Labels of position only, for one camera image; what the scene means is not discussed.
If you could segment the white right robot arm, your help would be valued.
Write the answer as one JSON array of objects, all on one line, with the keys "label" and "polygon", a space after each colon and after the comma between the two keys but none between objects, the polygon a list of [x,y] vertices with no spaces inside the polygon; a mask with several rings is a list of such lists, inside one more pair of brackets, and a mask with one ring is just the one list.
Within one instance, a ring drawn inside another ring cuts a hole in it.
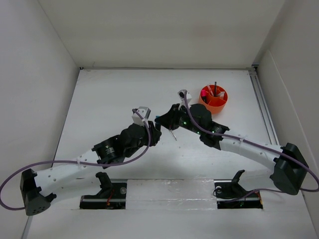
[{"label": "white right robot arm", "polygon": [[213,121],[211,112],[204,105],[186,107],[174,104],[166,114],[156,117],[155,122],[168,130],[182,127],[198,134],[200,141],[208,147],[232,152],[264,165],[273,171],[270,179],[283,193],[296,195],[307,174],[308,165],[296,145],[262,144],[245,139]]}]

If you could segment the pink cap black highlighter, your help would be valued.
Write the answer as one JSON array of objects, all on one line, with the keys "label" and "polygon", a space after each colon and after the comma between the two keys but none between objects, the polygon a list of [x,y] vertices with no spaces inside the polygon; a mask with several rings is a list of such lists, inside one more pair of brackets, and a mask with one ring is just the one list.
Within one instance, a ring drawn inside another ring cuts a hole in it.
[{"label": "pink cap black highlighter", "polygon": [[206,92],[206,90],[201,90],[200,95],[201,95],[201,98],[202,98],[203,102],[206,104],[207,103],[207,92]]}]

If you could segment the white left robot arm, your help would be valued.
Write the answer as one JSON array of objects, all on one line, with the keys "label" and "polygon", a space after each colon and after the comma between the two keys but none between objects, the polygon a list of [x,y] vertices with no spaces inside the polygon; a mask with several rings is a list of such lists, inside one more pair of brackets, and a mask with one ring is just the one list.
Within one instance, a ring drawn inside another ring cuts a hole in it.
[{"label": "white left robot arm", "polygon": [[58,165],[48,169],[34,171],[23,170],[20,191],[24,209],[28,216],[34,216],[47,210],[52,203],[69,198],[67,189],[72,183],[94,174],[98,182],[94,185],[95,195],[84,195],[84,199],[101,199],[106,209],[119,209],[125,205],[125,194],[121,189],[125,182],[113,183],[106,173],[111,165],[123,165],[140,148],[155,146],[161,136],[160,125],[149,121],[133,123],[120,134],[93,146],[73,160],[61,160]]}]

